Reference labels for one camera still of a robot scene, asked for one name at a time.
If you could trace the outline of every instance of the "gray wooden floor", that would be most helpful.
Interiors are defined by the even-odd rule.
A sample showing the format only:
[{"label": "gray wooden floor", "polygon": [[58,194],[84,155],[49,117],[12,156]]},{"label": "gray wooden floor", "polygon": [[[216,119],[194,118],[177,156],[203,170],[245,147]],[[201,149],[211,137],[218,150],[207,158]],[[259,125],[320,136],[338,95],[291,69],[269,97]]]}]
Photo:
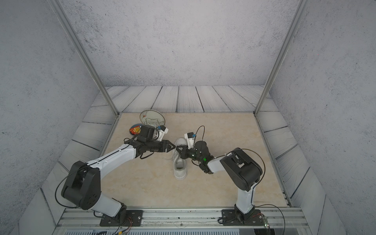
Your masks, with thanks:
[{"label": "gray wooden floor", "polygon": [[[119,112],[253,112],[262,86],[111,86],[107,91]],[[106,101],[98,94],[92,104],[92,114],[102,113]],[[262,111],[278,111],[268,96]],[[97,118],[85,121],[98,123]]]}]

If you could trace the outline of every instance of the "white sneaker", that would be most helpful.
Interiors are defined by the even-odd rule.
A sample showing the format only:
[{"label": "white sneaker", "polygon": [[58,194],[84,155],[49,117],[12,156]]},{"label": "white sneaker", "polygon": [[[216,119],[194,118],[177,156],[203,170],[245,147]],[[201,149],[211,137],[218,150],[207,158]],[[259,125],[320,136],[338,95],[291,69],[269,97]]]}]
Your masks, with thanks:
[{"label": "white sneaker", "polygon": [[[175,146],[188,145],[187,140],[179,138],[175,142]],[[172,150],[172,161],[174,162],[174,176],[176,179],[184,179],[187,176],[187,162],[180,158],[180,154],[176,149]]]}]

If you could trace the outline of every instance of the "cable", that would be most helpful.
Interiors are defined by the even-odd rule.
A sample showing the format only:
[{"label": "cable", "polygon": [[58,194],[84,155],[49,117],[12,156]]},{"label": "cable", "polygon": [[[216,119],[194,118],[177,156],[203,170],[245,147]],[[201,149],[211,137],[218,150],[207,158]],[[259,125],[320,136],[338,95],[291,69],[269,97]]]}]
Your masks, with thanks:
[{"label": "cable", "polygon": [[228,222],[234,221],[235,219],[236,219],[236,217],[232,218],[231,220],[223,221],[223,217],[219,217],[217,219],[217,222],[218,222],[218,224],[224,224],[224,223],[228,223]]},{"label": "cable", "polygon": [[261,158],[260,154],[256,153],[255,151],[250,150],[250,149],[241,149],[241,150],[248,150],[248,151],[254,152],[255,154],[257,154],[257,156],[259,156],[259,158],[261,159],[262,163],[264,164],[264,174],[262,175],[262,177],[261,177],[261,179],[259,180],[259,182],[257,182],[256,185],[254,186],[254,187],[256,187],[256,186],[261,182],[261,180],[264,178],[264,176],[265,176],[265,173],[266,173],[265,162],[264,162],[264,160]]},{"label": "cable", "polygon": [[156,130],[157,130],[158,136],[157,136],[157,138],[154,138],[154,139],[152,139],[152,140],[156,140],[156,139],[159,138],[159,130],[158,130],[158,128],[156,128]]},{"label": "cable", "polygon": [[93,210],[93,215],[94,215],[95,217],[97,217],[97,218],[103,218],[102,216],[96,216],[96,215],[95,215],[95,212],[96,212],[96,211]]},{"label": "cable", "polygon": [[142,153],[142,154],[141,154],[141,156],[140,156],[140,159],[145,159],[145,158],[148,158],[148,157],[150,157],[151,155],[153,155],[153,153],[154,153],[154,152],[152,152],[151,154],[147,155],[147,156],[146,156],[146,157],[144,157],[144,158],[142,157],[142,155],[143,155],[144,153]]},{"label": "cable", "polygon": [[275,205],[273,205],[273,204],[263,204],[263,205],[260,205],[260,206],[274,206],[274,207],[276,207],[276,208],[279,210],[279,212],[281,212],[282,217],[283,217],[283,233],[282,233],[282,235],[284,235],[284,234],[285,234],[285,229],[286,229],[286,221],[285,221],[285,217],[283,216],[283,213],[282,213],[282,211],[279,209],[279,207],[278,207],[278,206],[275,206]]},{"label": "cable", "polygon": [[193,159],[191,159],[191,161],[192,161],[193,165],[196,165],[196,166],[199,167],[199,165],[197,165],[196,163],[193,162]]},{"label": "cable", "polygon": [[66,208],[78,208],[78,206],[73,207],[73,206],[65,206],[65,205],[61,204],[61,203],[58,201],[58,198],[57,198],[57,196],[56,196],[56,193],[58,192],[58,188],[59,188],[59,186],[61,185],[61,183],[62,183],[66,178],[68,178],[69,176],[73,175],[74,173],[76,173],[76,172],[79,171],[79,170],[82,170],[82,169],[78,169],[78,170],[76,170],[76,171],[70,173],[70,174],[67,175],[66,177],[64,177],[64,179],[62,179],[62,180],[60,181],[60,183],[58,184],[58,186],[56,187],[56,190],[55,190],[55,200],[56,200],[56,202],[57,202],[59,205],[64,206],[64,207],[66,207]]},{"label": "cable", "polygon": [[196,134],[195,134],[195,137],[194,137],[194,140],[193,140],[193,146],[194,146],[194,143],[196,142],[197,132],[199,131],[199,129],[200,129],[201,127],[204,127],[204,133],[202,134],[202,141],[204,141],[205,126],[202,125],[202,126],[200,126],[200,127],[197,129],[197,131],[196,131]]},{"label": "cable", "polygon": [[[126,147],[122,148],[121,150],[128,148],[129,145],[130,145],[130,144],[128,144]],[[113,155],[113,154],[115,154],[115,153],[117,153],[117,152],[119,152],[119,150],[116,151],[116,152],[113,152],[112,154],[110,154],[110,155],[108,155],[108,156],[106,156],[106,157],[104,157],[104,158],[102,158],[102,159],[100,159],[100,160],[98,160],[98,161],[96,161],[96,162],[90,164],[90,165],[87,165],[87,166],[91,166],[91,165],[94,165],[95,163],[98,163],[98,162],[100,162],[100,161],[103,161],[104,159],[108,158],[109,156],[111,156],[111,155]],[[62,183],[66,178],[68,178],[69,176],[73,175],[74,173],[76,173],[76,172],[79,171],[79,170],[82,170],[82,169],[80,168],[80,169],[78,169],[78,170],[76,170],[76,171],[70,173],[69,175],[67,175],[64,179],[62,179],[62,180],[60,181],[60,183],[59,183],[58,186],[56,187],[56,190],[55,190],[55,200],[56,200],[56,202],[57,202],[59,205],[64,206],[64,207],[66,207],[66,208],[78,208],[78,206],[73,207],[73,206],[65,206],[65,205],[61,204],[61,203],[58,201],[58,198],[57,198],[56,194],[57,194],[57,192],[58,192],[58,188],[59,188],[59,186],[61,185],[61,183]]]},{"label": "cable", "polygon": [[[132,228],[132,220],[131,220],[129,217],[128,217],[127,219],[129,220],[130,225],[128,226],[127,229],[118,232],[118,234],[123,234],[123,233],[127,234],[127,233],[130,231],[130,229]],[[119,231],[119,229],[120,229],[120,225],[119,225],[118,229],[117,229],[113,234],[111,234],[111,235],[115,235],[115,234],[117,233],[117,231]]]}]

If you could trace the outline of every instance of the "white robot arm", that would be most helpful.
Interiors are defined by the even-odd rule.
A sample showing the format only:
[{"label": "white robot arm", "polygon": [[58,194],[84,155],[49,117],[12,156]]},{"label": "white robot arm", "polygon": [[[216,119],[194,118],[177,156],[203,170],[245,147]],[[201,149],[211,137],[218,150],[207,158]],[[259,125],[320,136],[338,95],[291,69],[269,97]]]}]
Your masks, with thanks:
[{"label": "white robot arm", "polygon": [[126,206],[102,194],[100,180],[121,164],[138,156],[140,159],[146,151],[169,152],[175,148],[168,140],[162,140],[168,129],[142,126],[134,138],[127,140],[116,150],[89,162],[78,161],[71,167],[61,195],[84,210],[92,209],[114,218],[119,225],[126,222]]},{"label": "white robot arm", "polygon": [[193,132],[184,135],[188,145],[177,146],[182,159],[199,161],[199,167],[207,174],[226,170],[238,187],[238,199],[234,206],[234,216],[239,224],[245,224],[251,216],[259,213],[253,203],[254,191],[262,175],[261,167],[242,149],[235,148],[228,154],[214,158],[209,153],[205,141],[194,141]]}]

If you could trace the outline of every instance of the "concrete wall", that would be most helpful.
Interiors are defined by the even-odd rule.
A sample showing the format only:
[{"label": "concrete wall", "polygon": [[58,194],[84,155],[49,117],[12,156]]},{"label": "concrete wall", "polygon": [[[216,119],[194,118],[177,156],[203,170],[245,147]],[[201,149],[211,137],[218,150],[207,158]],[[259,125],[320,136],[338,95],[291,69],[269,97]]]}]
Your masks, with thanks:
[{"label": "concrete wall", "polygon": [[61,0],[106,86],[260,85],[299,0]]},{"label": "concrete wall", "polygon": [[98,89],[45,0],[0,2],[0,233],[8,234]]},{"label": "concrete wall", "polygon": [[271,90],[348,234],[376,230],[375,22],[375,0],[311,0]]}]

